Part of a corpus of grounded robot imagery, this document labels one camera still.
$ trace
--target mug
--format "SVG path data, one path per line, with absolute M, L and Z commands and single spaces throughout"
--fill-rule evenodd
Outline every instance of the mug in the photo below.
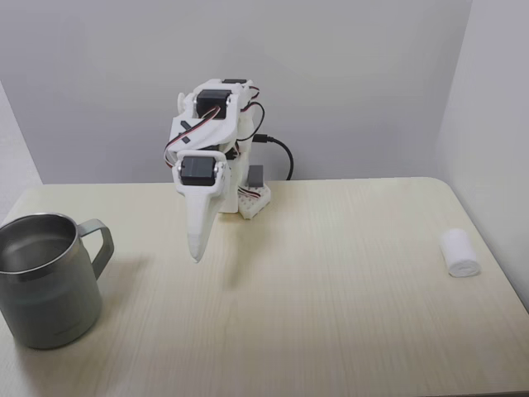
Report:
M 102 233 L 93 263 L 81 241 Z M 58 213 L 37 213 L 0 227 L 0 310 L 20 343 L 37 349 L 77 339 L 101 313 L 97 278 L 114 244 L 108 227 L 92 219 L 78 225 Z

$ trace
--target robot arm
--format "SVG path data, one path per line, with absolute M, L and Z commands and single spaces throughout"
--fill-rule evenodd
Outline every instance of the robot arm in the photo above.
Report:
M 185 197 L 195 261 L 203 257 L 217 213 L 239 210 L 238 191 L 246 185 L 251 148 L 251 139 L 245 138 L 254 132 L 251 88 L 250 80 L 212 79 L 179 95 L 180 114 L 173 119 L 164 159 Z

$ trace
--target black connector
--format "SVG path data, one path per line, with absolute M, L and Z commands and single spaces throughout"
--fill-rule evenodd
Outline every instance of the black connector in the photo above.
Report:
M 288 146 L 286 146 L 279 139 L 275 139 L 273 136 L 268 136 L 266 134 L 254 134 L 251 141 L 259 142 L 259 143 L 273 142 L 273 143 L 277 143 L 278 145 L 280 145 L 284 149 L 284 151 L 287 152 L 288 159 L 290 160 L 290 169 L 288 170 L 287 180 L 290 180 L 292 178 L 292 173 L 294 172 L 294 158 Z
M 268 142 L 268 135 L 266 134 L 255 134 L 252 142 L 265 143 Z

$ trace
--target black cable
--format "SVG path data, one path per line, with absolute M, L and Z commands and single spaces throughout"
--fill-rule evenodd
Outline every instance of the black cable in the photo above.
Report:
M 273 142 L 273 143 L 277 143 L 278 145 L 280 145 L 282 148 L 285 149 L 285 151 L 287 152 L 287 155 L 288 155 L 288 159 L 290 160 L 290 170 L 288 171 L 288 176 L 287 176 L 287 180 L 290 180 L 290 178 L 292 178 L 292 173 L 294 172 L 294 158 L 292 156 L 292 152 L 290 151 L 290 149 L 288 148 L 288 146 L 286 146 L 282 141 L 280 141 L 279 139 L 275 139 L 271 136 L 268 137 L 268 142 Z
M 292 178 L 292 173 L 294 172 L 294 158 L 288 146 L 286 146 L 279 139 L 275 139 L 273 136 L 268 136 L 266 134 L 257 134 L 256 136 L 254 136 L 254 139 L 252 141 L 253 142 L 273 142 L 273 143 L 277 143 L 282 148 L 284 148 L 284 150 L 287 152 L 288 159 L 290 160 L 290 170 L 288 170 L 287 180 L 290 180 L 290 178 Z
M 263 105 L 261 105 L 259 102 L 250 102 L 241 111 L 245 112 L 249 108 L 251 108 L 252 106 L 255 106 L 255 105 L 259 106 L 261 108 L 261 110 L 263 111 L 263 116 L 261 117 L 261 121 L 259 122 L 259 126 L 257 126 L 255 131 L 253 131 L 250 136 L 248 136 L 246 138 L 242 138 L 242 139 L 237 139 L 239 142 L 248 141 L 249 139 L 251 139 L 257 133 L 257 131 L 260 129 L 261 125 L 263 124 L 263 121 L 265 120 L 265 114 L 266 114 L 265 108 L 263 108 Z

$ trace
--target wooden table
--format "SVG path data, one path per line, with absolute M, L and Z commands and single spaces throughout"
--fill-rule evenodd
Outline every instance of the wooden table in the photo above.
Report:
M 435 179 L 273 182 L 252 221 L 220 215 L 188 253 L 172 184 L 48 185 L 8 218 L 100 218 L 116 253 L 76 343 L 16 344 L 2 396 L 452 395 L 529 390 L 529 316 L 450 188 Z M 448 275 L 462 227 L 483 274 Z M 87 237 L 91 252 L 98 238 Z

